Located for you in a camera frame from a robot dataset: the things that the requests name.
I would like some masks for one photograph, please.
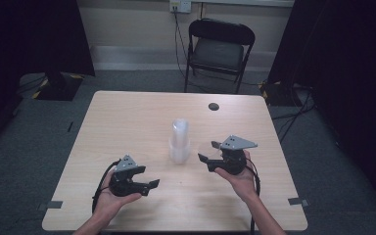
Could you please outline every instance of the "chair backrest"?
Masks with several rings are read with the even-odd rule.
[[[207,38],[241,45],[253,46],[256,37],[253,31],[240,23],[226,23],[213,19],[199,19],[189,25],[189,37]]]

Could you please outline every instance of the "black folding chair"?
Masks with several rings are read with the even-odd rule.
[[[194,48],[194,37],[198,38]],[[240,23],[199,19],[189,26],[188,61],[184,92],[187,92],[189,68],[235,75],[236,94],[239,92],[255,34]]]

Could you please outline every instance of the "wooden table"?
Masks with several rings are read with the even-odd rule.
[[[209,103],[219,104],[211,111]],[[176,118],[189,121],[191,154],[174,164],[168,139]],[[298,194],[264,100],[260,96],[99,91],[90,104],[42,226],[77,229],[91,215],[92,196],[106,168],[125,154],[145,173],[136,182],[160,179],[148,197],[126,205],[111,231],[248,231],[251,215],[231,185],[199,161],[198,150],[230,134],[258,143],[249,149],[258,168],[261,199],[285,230],[305,230]]]

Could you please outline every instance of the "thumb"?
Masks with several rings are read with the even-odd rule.
[[[123,204],[129,204],[129,203],[132,203],[138,199],[142,198],[142,194],[140,193],[134,193],[134,194],[130,194],[130,195],[127,195],[126,197],[123,198],[122,202]]]
[[[223,168],[219,168],[219,167],[217,167],[217,168],[214,170],[214,172],[217,173],[217,174],[218,174],[219,176],[221,176],[222,178],[224,178],[224,179],[230,181],[230,180],[229,180],[229,176],[230,176],[230,174],[229,174],[227,171],[225,171]]]

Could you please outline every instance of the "wall outlet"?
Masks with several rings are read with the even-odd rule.
[[[191,1],[169,0],[169,11],[172,13],[191,13]]]
[[[181,13],[191,13],[191,1],[181,1]]]
[[[179,8],[181,8],[181,1],[180,0],[169,0],[169,11],[170,12],[178,12]]]

